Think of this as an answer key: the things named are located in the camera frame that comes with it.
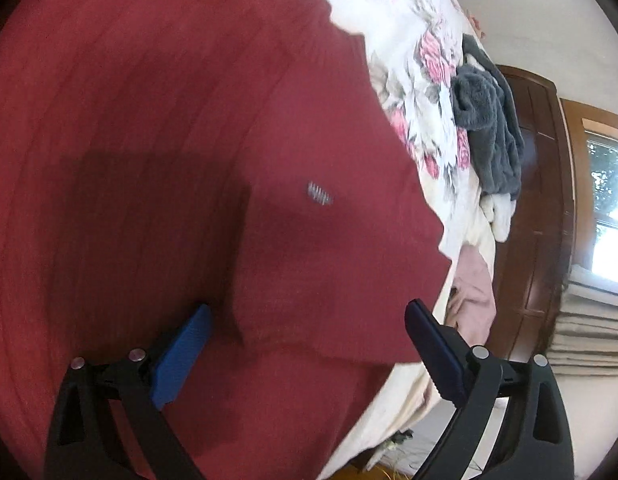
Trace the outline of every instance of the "wooden window frame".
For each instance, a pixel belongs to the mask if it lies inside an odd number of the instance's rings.
[[[576,101],[561,99],[571,143],[576,233],[572,263],[591,270],[596,243],[593,179],[586,141],[593,132],[618,142],[618,115]]]

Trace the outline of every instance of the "gray plush clothing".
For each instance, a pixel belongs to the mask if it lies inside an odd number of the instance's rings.
[[[471,161],[484,194],[510,193],[518,198],[524,140],[511,88],[473,36],[463,37],[463,52],[485,72],[468,64],[451,79],[455,124],[467,129]]]

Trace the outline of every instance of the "curtain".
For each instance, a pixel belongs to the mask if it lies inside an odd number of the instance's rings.
[[[618,376],[618,283],[572,267],[547,357],[556,375]]]

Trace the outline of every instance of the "red shirt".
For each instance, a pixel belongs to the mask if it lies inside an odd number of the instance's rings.
[[[70,359],[117,360],[198,300],[214,335],[165,414],[209,480],[315,478],[418,359],[404,307],[438,297],[442,227],[329,13],[23,0],[9,19],[0,435],[33,479]]]

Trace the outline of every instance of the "screw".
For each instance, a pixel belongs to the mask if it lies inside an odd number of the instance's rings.
[[[134,348],[131,352],[129,352],[129,360],[134,363],[141,362],[145,357],[147,357],[147,352],[145,352],[142,348]]]
[[[71,368],[72,370],[80,370],[84,366],[84,359],[82,357],[74,357],[71,360]]]
[[[489,351],[484,346],[474,346],[471,349],[471,353],[476,359],[486,359],[489,357]]]
[[[542,366],[542,367],[545,367],[549,364],[549,362],[547,361],[547,358],[543,356],[542,354],[534,355],[534,362],[538,366]]]

